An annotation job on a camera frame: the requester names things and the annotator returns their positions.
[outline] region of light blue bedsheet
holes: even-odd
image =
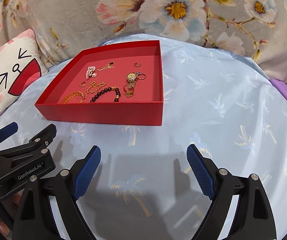
[[[101,164],[77,202],[97,239],[190,240],[210,205],[186,159],[187,146],[194,143],[233,175],[260,176],[282,239],[287,233],[287,101],[251,59],[144,34],[108,43],[146,39],[161,42],[163,125],[52,122],[58,131],[49,146],[57,165],[52,174],[98,145]],[[27,143],[51,123],[34,103],[67,63],[52,67],[0,117],[0,128],[19,125],[0,150]],[[52,207],[61,236],[69,239],[53,198]]]

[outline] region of human hand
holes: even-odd
[[[13,204],[17,206],[19,204],[19,200],[21,198],[21,195],[19,193],[14,194],[12,197]],[[0,221],[0,233],[2,233],[3,236],[7,236],[9,234],[9,228],[5,223]]]

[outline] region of gold bracelet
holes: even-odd
[[[98,69],[98,71],[102,71],[102,70],[104,70],[104,69],[109,69],[109,68],[114,68],[114,66],[113,66],[114,63],[115,63],[114,61],[111,61],[111,62],[109,62],[107,65],[105,65],[104,67],[102,67],[101,69]]]
[[[87,88],[87,94],[93,94],[93,93],[99,91],[99,90],[100,90],[102,87],[104,87],[105,85],[106,85],[105,82],[101,82],[101,83],[97,84],[96,81],[92,81],[92,82],[90,83],[90,87]],[[94,87],[98,87],[98,88],[97,88],[96,90],[90,91],[90,89],[91,89],[91,88],[94,88]]]
[[[67,103],[71,98],[75,97],[75,96],[82,96],[83,99],[86,99],[87,96],[85,96],[82,92],[80,91],[76,91],[76,92],[72,92],[71,94],[67,95],[64,100],[62,101],[63,104]]]

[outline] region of red tray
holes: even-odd
[[[115,61],[114,68],[98,71],[110,61]],[[142,66],[135,67],[136,62],[141,62]],[[86,80],[88,66],[96,66],[97,76]],[[130,72],[145,73],[146,79],[137,80],[134,95],[127,98],[123,87],[128,84],[126,76]],[[73,97],[66,104],[61,103],[74,91],[86,94],[92,81],[107,83],[102,89],[118,87],[121,92],[119,102],[113,102],[116,94],[111,91],[94,103],[89,101],[95,94],[87,95],[83,103],[80,103],[81,96]],[[80,88],[81,82],[87,82],[87,85]],[[160,42],[133,41],[83,50],[53,79],[35,106],[46,119],[54,121],[161,125],[163,84]]]

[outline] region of pillow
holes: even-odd
[[[26,30],[0,47],[0,115],[47,69],[40,60],[36,36]]]

